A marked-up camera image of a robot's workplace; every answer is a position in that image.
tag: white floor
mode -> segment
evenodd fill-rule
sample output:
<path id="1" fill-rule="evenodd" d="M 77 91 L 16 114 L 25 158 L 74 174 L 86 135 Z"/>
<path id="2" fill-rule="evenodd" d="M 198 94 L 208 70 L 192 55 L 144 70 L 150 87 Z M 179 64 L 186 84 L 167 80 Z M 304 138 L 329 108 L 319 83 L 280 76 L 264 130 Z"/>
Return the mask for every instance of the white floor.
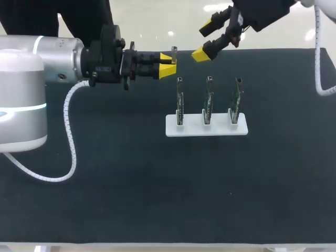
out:
<path id="1" fill-rule="evenodd" d="M 137 50 L 164 51 L 171 46 L 179 50 L 196 50 L 209 39 L 215 39 L 217 31 L 203 38 L 198 30 L 209 20 L 212 13 L 227 8 L 230 0 L 110 0 L 114 23 L 121 28 L 126 40 L 135 41 Z M 60 37 L 71 37 L 62 17 L 59 17 Z M 282 20 L 256 33 L 252 29 L 246 32 L 239 49 L 251 48 L 313 48 L 314 47 L 314 11 L 299 4 Z M 322 16 L 322 45 L 327 48 L 334 63 L 336 62 L 336 25 Z M 0 34 L 5 34 L 0 27 Z M 13 252 L 34 251 L 35 245 L 10 245 Z M 71 246 L 53 248 L 52 251 L 181 251 L 178 249 L 109 249 Z M 237 249 L 191 249 L 183 251 L 237 251 Z M 260 252 L 261 249 L 239 250 Z M 7 248 L 0 246 L 0 252 Z"/>

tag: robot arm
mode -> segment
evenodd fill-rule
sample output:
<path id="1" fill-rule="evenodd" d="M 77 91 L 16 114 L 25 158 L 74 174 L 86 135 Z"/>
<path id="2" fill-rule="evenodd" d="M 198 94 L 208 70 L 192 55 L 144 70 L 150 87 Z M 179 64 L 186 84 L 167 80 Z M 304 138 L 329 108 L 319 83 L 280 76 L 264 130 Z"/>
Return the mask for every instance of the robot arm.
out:
<path id="1" fill-rule="evenodd" d="M 161 79 L 176 73 L 177 48 L 172 57 L 162 53 L 138 53 L 134 42 L 130 49 L 120 36 L 119 26 L 105 25 L 99 41 L 84 47 L 78 38 L 43 36 L 0 36 L 1 49 L 18 49 L 40 56 L 44 62 L 45 81 L 76 84 L 89 79 L 90 86 L 124 82 L 128 90 L 136 76 Z"/>
<path id="2" fill-rule="evenodd" d="M 213 60 L 217 54 L 230 43 L 239 46 L 240 36 L 248 27 L 256 32 L 261 31 L 275 21 L 289 14 L 290 7 L 298 0 L 233 0 L 233 7 L 215 13 L 200 29 L 206 37 L 215 30 L 221 29 L 229 21 L 225 33 L 214 41 L 206 42 L 201 48 L 192 53 L 197 61 Z M 336 23 L 335 0 L 301 0 L 303 6 L 311 7 L 316 4 L 331 20 Z"/>

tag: electronic component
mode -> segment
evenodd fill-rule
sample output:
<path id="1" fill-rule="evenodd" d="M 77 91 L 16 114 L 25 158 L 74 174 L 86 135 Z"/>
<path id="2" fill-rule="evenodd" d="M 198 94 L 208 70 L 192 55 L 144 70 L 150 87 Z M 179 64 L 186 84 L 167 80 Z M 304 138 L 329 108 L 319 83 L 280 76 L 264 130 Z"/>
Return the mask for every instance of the electronic component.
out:
<path id="1" fill-rule="evenodd" d="M 235 91 L 233 92 L 232 103 L 231 103 L 231 108 L 230 108 L 230 116 L 231 116 L 232 124 L 238 123 L 243 93 L 244 91 L 243 91 L 242 80 L 240 78 L 236 78 L 236 87 L 235 87 Z"/>
<path id="2" fill-rule="evenodd" d="M 206 91 L 205 91 L 205 101 L 204 101 L 204 124 L 210 124 L 212 108 L 214 104 L 214 93 L 212 91 L 212 77 L 208 76 L 206 78 Z"/>
<path id="3" fill-rule="evenodd" d="M 182 83 L 183 83 L 182 78 L 178 77 L 177 79 L 177 125 L 183 125 L 184 102 L 183 102 Z"/>

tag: screw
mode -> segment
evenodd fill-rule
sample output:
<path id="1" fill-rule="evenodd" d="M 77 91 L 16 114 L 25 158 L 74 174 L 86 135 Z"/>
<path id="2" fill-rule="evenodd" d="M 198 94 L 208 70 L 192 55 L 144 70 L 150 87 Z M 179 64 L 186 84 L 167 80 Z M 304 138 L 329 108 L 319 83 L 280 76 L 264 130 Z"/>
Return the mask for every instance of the screw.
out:
<path id="1" fill-rule="evenodd" d="M 67 78 L 63 73 L 59 73 L 57 76 L 61 80 L 65 80 Z"/>

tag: white stand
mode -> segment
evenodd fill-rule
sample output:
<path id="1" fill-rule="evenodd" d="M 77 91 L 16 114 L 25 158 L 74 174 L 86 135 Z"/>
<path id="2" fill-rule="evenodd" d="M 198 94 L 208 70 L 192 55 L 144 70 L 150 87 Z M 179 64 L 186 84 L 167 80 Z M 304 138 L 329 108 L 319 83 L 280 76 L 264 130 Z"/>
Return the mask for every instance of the white stand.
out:
<path id="1" fill-rule="evenodd" d="M 238 123 L 232 124 L 230 113 L 212 114 L 210 124 L 204 124 L 203 114 L 185 114 L 183 125 L 177 125 L 176 114 L 166 116 L 167 137 L 197 137 L 212 135 L 247 135 L 248 128 L 243 113 L 239 114 Z"/>

